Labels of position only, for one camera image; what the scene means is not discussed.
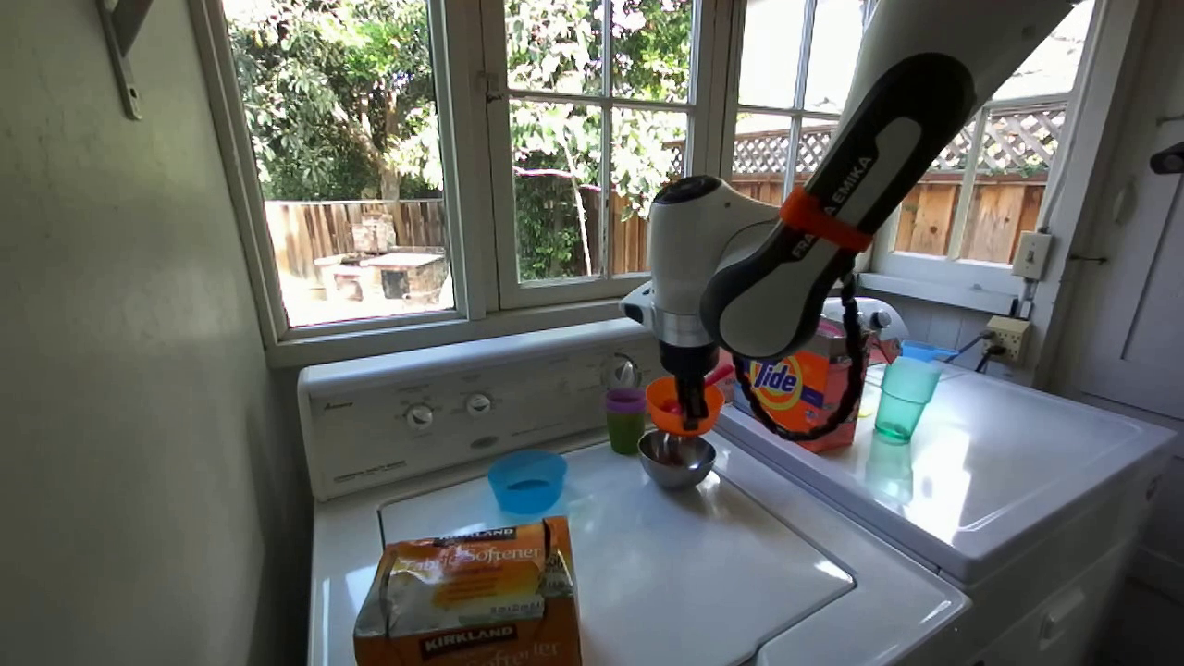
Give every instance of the wooden fence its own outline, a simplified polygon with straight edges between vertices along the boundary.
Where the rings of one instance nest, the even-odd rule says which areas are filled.
[[[266,231],[276,272],[315,279],[326,256],[445,248],[441,200],[269,200]]]
[[[779,205],[779,179],[737,179],[737,188]],[[896,213],[896,252],[948,256],[958,219],[958,179],[926,179]],[[1025,231],[1036,231],[1042,182],[976,179],[958,260],[1010,265]]]
[[[737,188],[779,205],[777,179],[737,179]],[[963,260],[1010,265],[1018,237],[1036,226],[1042,182],[981,179],[969,205]],[[948,256],[954,244],[958,182],[926,179],[896,219],[896,252]],[[276,272],[315,279],[326,256],[359,256],[386,248],[445,248],[447,221],[441,200],[272,200],[266,226]],[[646,272],[646,221],[609,226],[609,272]]]

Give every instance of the metal bowl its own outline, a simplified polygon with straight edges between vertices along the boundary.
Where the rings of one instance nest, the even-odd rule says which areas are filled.
[[[659,488],[678,491],[694,488],[711,475],[714,450],[698,438],[646,435],[636,445],[636,458]]]

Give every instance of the white washing machine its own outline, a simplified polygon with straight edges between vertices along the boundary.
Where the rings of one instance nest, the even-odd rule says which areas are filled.
[[[752,417],[717,435],[954,583],[948,664],[1087,664],[1177,435],[954,366],[911,450],[873,440],[873,406],[877,379],[825,458]]]
[[[655,345],[634,324],[398,351],[298,373],[315,484],[315,666],[356,664],[350,628],[388,540],[508,526],[483,484],[513,450],[565,457],[584,664],[944,664],[958,584],[784,475],[711,438],[690,491],[652,484],[604,438],[604,369]]]

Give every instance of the small bottle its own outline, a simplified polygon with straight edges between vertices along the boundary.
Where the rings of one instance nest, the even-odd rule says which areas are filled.
[[[645,396],[636,382],[636,362],[619,356],[606,373],[606,440],[619,457],[636,457],[636,440],[645,438]]]

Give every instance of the window pane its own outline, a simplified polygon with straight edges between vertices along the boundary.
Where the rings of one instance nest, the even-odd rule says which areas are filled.
[[[731,186],[752,200],[777,205],[787,171],[787,117],[737,117]]]
[[[600,130],[587,104],[509,104],[519,283],[595,279]]]
[[[803,104],[805,112],[843,112],[857,59],[862,4],[864,0],[817,0]]]
[[[595,93],[600,46],[600,4],[508,0],[509,88]]]
[[[1042,46],[997,86],[996,102],[1073,93],[1094,0],[1081,0]]]
[[[731,186],[779,205],[787,186],[811,182],[833,142],[836,120],[737,117]]]
[[[741,51],[741,104],[790,108],[803,9],[805,0],[747,0],[743,51]]]
[[[685,176],[687,117],[613,112],[609,162],[609,276],[646,276],[646,205],[667,179]]]
[[[1010,265],[1018,237],[1036,231],[1042,182],[1064,133],[1069,96],[991,104],[976,149],[976,186],[963,260]]]
[[[227,0],[289,326],[451,313],[425,0]]]
[[[613,0],[613,96],[687,102],[690,0]]]
[[[896,216],[896,252],[997,266],[1013,260],[1020,234],[1041,226],[1042,188],[1064,146],[1087,19],[1090,0],[1073,9],[939,154]]]

